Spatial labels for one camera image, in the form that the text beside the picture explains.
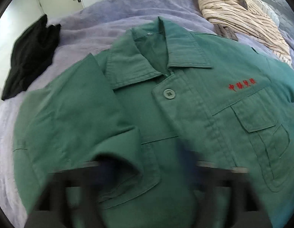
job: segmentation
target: jacket collar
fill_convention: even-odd
[[[128,30],[109,50],[106,77],[112,89],[146,81],[162,75],[137,49],[135,40],[165,31],[168,50],[168,68],[211,68],[210,61],[199,47],[192,34],[185,28],[158,17],[152,23]]]

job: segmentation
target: button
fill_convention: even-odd
[[[163,95],[166,99],[174,99],[175,98],[175,91],[171,89],[166,89],[163,92]]]

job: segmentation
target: chest pocket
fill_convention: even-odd
[[[291,171],[293,155],[288,127],[272,99],[274,95],[265,87],[231,108],[254,148],[266,184],[279,191]]]

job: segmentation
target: pocket flap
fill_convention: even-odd
[[[236,102],[231,108],[249,133],[275,126],[279,117],[266,88]]]

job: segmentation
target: green jacket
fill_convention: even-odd
[[[49,173],[114,157],[118,183],[98,197],[109,228],[189,228],[202,207],[178,136],[216,167],[247,167],[274,227],[292,215],[294,71],[161,17],[27,94],[14,131],[20,197],[30,211]],[[218,191],[219,226],[228,192]]]

